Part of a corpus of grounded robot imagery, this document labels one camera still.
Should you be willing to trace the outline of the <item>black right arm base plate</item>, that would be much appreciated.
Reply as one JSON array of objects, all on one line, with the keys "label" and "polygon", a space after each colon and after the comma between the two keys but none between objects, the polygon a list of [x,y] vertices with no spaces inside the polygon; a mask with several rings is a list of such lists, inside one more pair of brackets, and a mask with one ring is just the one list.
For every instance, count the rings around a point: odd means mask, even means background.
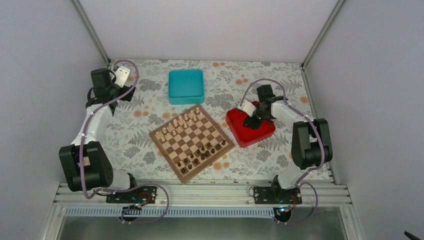
[{"label": "black right arm base plate", "polygon": [[302,194],[299,188],[281,189],[279,187],[253,188],[253,198],[257,205],[290,205],[302,204]]}]

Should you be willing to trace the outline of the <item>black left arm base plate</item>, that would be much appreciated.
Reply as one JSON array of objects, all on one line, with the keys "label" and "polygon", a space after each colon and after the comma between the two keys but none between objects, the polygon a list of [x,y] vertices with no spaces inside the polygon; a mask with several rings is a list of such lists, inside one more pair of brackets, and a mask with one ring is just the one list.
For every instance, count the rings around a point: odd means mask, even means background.
[{"label": "black left arm base plate", "polygon": [[154,204],[156,194],[157,187],[148,185],[128,192],[116,192],[114,194],[109,194],[105,201],[108,204]]}]

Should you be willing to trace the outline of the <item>wooden chess board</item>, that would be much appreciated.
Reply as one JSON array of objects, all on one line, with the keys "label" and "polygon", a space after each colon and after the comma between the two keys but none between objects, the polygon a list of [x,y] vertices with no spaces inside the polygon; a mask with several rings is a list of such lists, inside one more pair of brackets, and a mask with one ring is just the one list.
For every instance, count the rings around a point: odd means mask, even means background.
[{"label": "wooden chess board", "polygon": [[[196,113],[196,107],[200,109],[199,114]],[[188,115],[188,121],[184,120],[184,114]],[[177,119],[177,128],[174,127],[174,119]],[[156,132],[160,132],[159,139],[155,136]],[[188,183],[235,147],[234,142],[200,104],[154,129],[149,136],[182,184]],[[221,145],[223,140],[226,141],[225,145]],[[216,149],[217,145],[221,145],[220,150]],[[211,149],[215,149],[214,154],[211,154]],[[201,161],[200,156],[206,151],[210,155]],[[193,164],[195,159],[198,159],[198,165]],[[182,168],[186,168],[186,174],[181,173]]]}]

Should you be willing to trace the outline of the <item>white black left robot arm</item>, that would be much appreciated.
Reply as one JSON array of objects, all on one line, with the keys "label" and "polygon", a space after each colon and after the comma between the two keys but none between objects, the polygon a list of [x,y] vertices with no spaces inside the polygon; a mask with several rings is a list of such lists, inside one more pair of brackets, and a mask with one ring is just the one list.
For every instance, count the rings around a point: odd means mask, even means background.
[{"label": "white black left robot arm", "polygon": [[91,71],[92,88],[87,93],[86,116],[77,137],[58,152],[69,189],[78,192],[99,188],[119,190],[119,196],[131,203],[139,197],[134,176],[114,170],[101,143],[112,120],[118,102],[131,101],[135,92],[125,83],[130,69],[119,66],[116,70],[100,68]]}]

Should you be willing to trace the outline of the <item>red plastic tray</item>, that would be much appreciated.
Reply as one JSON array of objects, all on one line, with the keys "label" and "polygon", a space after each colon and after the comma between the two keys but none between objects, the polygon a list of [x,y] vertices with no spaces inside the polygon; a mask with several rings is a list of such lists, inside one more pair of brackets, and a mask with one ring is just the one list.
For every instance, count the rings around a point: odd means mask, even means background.
[{"label": "red plastic tray", "polygon": [[271,137],[276,130],[276,126],[271,120],[263,120],[257,129],[252,129],[247,127],[248,119],[250,119],[250,116],[237,108],[229,110],[225,117],[231,133],[241,148],[246,148]]}]

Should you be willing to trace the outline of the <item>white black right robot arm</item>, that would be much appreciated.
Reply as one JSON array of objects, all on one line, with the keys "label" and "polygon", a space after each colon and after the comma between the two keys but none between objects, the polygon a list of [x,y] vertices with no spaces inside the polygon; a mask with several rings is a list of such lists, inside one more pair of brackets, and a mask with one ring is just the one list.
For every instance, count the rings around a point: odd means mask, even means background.
[{"label": "white black right robot arm", "polygon": [[243,124],[257,130],[267,120],[277,120],[292,130],[292,162],[275,176],[271,184],[271,198],[278,204],[290,197],[290,191],[301,186],[301,181],[312,171],[319,170],[332,160],[333,150],[329,124],[324,118],[311,119],[292,106],[285,94],[276,96],[271,85],[256,89],[258,103],[242,99],[237,109],[247,114]]}]

